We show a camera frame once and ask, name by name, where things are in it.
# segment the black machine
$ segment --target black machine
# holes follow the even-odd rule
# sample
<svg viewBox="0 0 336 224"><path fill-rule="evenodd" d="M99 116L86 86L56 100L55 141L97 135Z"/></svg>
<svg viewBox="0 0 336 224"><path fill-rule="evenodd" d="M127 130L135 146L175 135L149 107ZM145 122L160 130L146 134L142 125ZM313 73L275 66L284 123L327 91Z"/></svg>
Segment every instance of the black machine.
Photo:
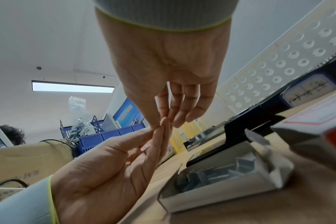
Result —
<svg viewBox="0 0 336 224"><path fill-rule="evenodd" d="M277 114L290 108L284 101L281 100L283 92L318 73L325 73L334 82L336 82L336 54L333 57L328 58L322 64L319 64L316 69L288 83L286 86L282 87L262 102L247 108L234 117L215 127L207 129L196 137L186 141L184 143L185 147L187 150L192 150L193 148L196 148L222 134L226 135L225 142L215 145L214 148L210 147L193 155L187 162L186 166L189 167L240 142L248 141L244 134L244 130L246 128L263 136L272 133L273 131L270 126L284 119L284 117Z"/></svg>

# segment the hand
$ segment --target hand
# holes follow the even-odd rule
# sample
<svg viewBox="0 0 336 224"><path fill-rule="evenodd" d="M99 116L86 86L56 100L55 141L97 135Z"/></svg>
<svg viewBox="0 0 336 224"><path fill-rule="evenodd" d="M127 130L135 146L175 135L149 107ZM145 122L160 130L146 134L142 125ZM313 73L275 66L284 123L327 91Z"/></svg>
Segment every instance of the hand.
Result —
<svg viewBox="0 0 336 224"><path fill-rule="evenodd" d="M110 138L61 168L51 178L60 223L120 221L145 192L170 135L170 121L164 118L154 131L145 128Z"/></svg>
<svg viewBox="0 0 336 224"><path fill-rule="evenodd" d="M206 112L215 96L231 21L209 30L172 33L96 13L124 91L151 126L168 117L180 127Z"/></svg>

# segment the wooden table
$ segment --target wooden table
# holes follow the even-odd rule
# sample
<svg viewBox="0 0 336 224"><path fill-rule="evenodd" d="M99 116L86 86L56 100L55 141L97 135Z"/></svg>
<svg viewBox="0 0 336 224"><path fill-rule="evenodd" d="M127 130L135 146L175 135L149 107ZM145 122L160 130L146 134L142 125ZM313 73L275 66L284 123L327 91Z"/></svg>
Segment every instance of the wooden table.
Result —
<svg viewBox="0 0 336 224"><path fill-rule="evenodd" d="M304 107L286 111L283 115L288 117ZM158 191L181 164L181 169L185 168L194 153L223 138L221 135L190 152L176 154L158 167L145 194L121 223L336 223L336 172L294 154L275 133L266 138L295 164L295 171L284 189L168 214L157 202Z"/></svg>

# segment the blue poster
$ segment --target blue poster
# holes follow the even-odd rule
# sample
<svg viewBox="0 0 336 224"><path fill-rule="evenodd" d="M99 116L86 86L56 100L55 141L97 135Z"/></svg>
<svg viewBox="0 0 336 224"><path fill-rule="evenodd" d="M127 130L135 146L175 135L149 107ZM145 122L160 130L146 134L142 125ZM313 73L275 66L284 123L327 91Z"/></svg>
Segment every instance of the blue poster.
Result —
<svg viewBox="0 0 336 224"><path fill-rule="evenodd" d="M124 103L117 110L113 118L122 128L142 123L144 119L136 105L128 98L126 98Z"/></svg>

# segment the table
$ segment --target table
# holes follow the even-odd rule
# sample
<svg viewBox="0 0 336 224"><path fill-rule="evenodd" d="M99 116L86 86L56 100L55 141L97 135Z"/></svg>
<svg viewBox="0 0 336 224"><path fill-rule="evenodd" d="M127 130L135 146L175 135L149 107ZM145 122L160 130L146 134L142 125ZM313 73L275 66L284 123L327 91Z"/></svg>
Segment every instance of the table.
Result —
<svg viewBox="0 0 336 224"><path fill-rule="evenodd" d="M289 117L317 101L319 99L281 114ZM180 169L185 168L186 162L193 154L223 138L224 135L221 135L190 152L176 154L159 166L145 194L121 223L336 223L336 172L291 152L276 133L266 138L276 151L295 164L294 173L284 189L168 214L157 202L158 191L181 164ZM260 150L256 143L252 145L256 150Z"/></svg>

